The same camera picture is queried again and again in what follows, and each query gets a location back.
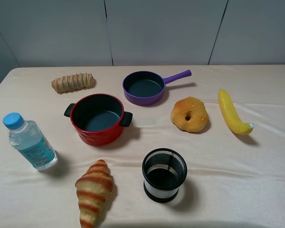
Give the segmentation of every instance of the purple frying pan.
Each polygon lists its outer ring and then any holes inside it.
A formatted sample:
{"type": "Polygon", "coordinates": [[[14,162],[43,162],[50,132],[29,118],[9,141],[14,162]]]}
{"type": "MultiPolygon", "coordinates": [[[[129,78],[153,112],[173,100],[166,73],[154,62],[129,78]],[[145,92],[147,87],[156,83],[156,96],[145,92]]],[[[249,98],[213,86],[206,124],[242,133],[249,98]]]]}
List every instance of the purple frying pan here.
{"type": "Polygon", "coordinates": [[[177,75],[162,78],[153,72],[137,71],[123,80],[124,95],[135,105],[152,105],[162,98],[166,84],[191,75],[191,71],[186,70],[177,75]]]}

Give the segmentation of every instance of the blue bottle cap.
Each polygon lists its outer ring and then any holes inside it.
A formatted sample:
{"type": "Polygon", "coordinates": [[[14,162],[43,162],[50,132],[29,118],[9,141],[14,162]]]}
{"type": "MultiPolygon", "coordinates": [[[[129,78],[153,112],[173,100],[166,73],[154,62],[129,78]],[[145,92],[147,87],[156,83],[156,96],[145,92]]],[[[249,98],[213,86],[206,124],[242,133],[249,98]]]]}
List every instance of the blue bottle cap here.
{"type": "Polygon", "coordinates": [[[3,124],[10,130],[15,130],[24,124],[24,120],[19,113],[10,113],[3,118],[3,124]]]}

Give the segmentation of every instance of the plastic bottle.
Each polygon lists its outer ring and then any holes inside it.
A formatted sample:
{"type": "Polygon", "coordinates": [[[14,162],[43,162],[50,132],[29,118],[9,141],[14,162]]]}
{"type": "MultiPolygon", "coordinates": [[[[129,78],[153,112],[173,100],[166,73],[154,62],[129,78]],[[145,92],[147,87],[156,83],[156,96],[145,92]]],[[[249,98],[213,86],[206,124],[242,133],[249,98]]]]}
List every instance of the plastic bottle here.
{"type": "Polygon", "coordinates": [[[19,113],[10,113],[3,118],[9,129],[9,143],[18,150],[38,171],[46,170],[57,163],[53,147],[48,143],[34,121],[25,121],[19,113]]]}

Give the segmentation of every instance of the bottle label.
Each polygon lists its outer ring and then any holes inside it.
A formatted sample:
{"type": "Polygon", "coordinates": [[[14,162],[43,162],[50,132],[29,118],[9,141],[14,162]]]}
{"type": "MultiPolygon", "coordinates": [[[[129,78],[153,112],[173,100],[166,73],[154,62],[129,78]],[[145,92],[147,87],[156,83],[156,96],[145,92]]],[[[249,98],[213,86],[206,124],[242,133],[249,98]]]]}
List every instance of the bottle label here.
{"type": "Polygon", "coordinates": [[[40,167],[51,162],[55,157],[53,147],[48,143],[42,134],[41,140],[34,146],[28,147],[19,152],[35,167],[40,167]]]}

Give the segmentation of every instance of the mesh cup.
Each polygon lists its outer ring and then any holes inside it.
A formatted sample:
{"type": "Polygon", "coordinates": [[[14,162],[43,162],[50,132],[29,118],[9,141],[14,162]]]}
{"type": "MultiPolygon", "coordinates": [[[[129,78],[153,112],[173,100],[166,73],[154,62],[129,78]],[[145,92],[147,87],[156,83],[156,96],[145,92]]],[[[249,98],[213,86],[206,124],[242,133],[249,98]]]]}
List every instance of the mesh cup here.
{"type": "Polygon", "coordinates": [[[151,151],[142,163],[144,190],[156,202],[165,203],[175,198],[187,176],[187,165],[175,151],[160,148],[151,151]]]}

